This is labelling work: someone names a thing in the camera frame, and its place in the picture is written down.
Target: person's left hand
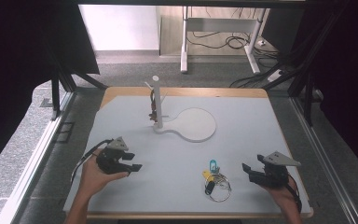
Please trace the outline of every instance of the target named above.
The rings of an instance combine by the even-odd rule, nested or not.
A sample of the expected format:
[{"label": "person's left hand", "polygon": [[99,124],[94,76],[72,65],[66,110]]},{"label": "person's left hand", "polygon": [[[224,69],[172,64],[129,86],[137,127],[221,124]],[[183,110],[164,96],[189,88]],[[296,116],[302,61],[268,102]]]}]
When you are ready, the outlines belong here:
[{"label": "person's left hand", "polygon": [[95,150],[93,155],[91,155],[90,158],[83,164],[78,193],[81,193],[85,197],[91,197],[103,189],[110,181],[129,175],[127,172],[112,175],[105,174],[97,164],[96,158],[100,152],[101,149]]}]

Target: white wall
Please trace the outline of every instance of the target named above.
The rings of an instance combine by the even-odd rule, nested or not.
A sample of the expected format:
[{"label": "white wall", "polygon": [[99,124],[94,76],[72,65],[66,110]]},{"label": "white wall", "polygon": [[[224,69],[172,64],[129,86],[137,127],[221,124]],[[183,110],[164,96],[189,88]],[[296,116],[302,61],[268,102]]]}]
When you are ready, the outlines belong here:
[{"label": "white wall", "polygon": [[156,7],[80,5],[94,50],[158,49]]}]

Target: yellow object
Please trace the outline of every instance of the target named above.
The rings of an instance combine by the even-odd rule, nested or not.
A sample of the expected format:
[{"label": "yellow object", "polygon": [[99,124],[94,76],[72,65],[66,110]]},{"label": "yellow object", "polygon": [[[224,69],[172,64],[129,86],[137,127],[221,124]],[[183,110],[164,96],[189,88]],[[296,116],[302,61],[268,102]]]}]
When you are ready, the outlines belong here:
[{"label": "yellow object", "polygon": [[209,177],[207,179],[207,181],[213,181],[214,180],[214,178],[213,178],[213,176],[211,176],[211,172],[209,172],[209,170],[204,170],[202,172],[202,175],[204,176],[205,179]]}]

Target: metal ring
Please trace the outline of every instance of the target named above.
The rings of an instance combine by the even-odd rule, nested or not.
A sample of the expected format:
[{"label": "metal ring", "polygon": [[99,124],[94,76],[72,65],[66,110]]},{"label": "metal ring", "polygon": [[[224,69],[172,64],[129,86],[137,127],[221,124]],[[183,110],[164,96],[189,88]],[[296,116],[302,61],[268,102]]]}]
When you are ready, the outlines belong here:
[{"label": "metal ring", "polygon": [[[227,188],[227,195],[224,199],[215,199],[213,196],[212,196],[212,193],[209,195],[209,197],[214,201],[214,202],[217,202],[217,203],[221,203],[225,200],[228,199],[229,195],[231,194],[231,186],[229,185],[229,182],[228,182],[228,179],[224,176],[224,175],[221,175],[221,174],[210,174],[208,175],[208,177],[205,178],[205,188],[207,187],[208,185],[208,180],[210,177],[213,177],[213,182],[217,185],[217,184],[221,184],[223,182],[227,182],[228,184],[228,188]],[[218,182],[215,182],[215,179],[216,178],[220,178],[220,181]]]}]

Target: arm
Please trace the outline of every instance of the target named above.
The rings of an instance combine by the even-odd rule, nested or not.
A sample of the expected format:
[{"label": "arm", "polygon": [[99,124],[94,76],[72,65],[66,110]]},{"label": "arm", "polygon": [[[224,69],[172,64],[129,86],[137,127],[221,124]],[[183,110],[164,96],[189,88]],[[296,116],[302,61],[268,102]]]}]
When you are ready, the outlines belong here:
[{"label": "arm", "polygon": [[103,189],[107,183],[128,176],[127,172],[106,175],[98,167],[96,156],[93,154],[84,164],[79,188],[69,210],[65,224],[83,224],[87,220],[89,201],[95,193]]},{"label": "arm", "polygon": [[[289,178],[289,185],[292,189],[296,190],[296,182],[292,177]],[[297,205],[293,195],[285,187],[281,189],[270,189],[262,187],[272,196],[275,203],[281,208],[282,214],[286,223],[288,224],[301,224],[301,216],[298,213]]]}]

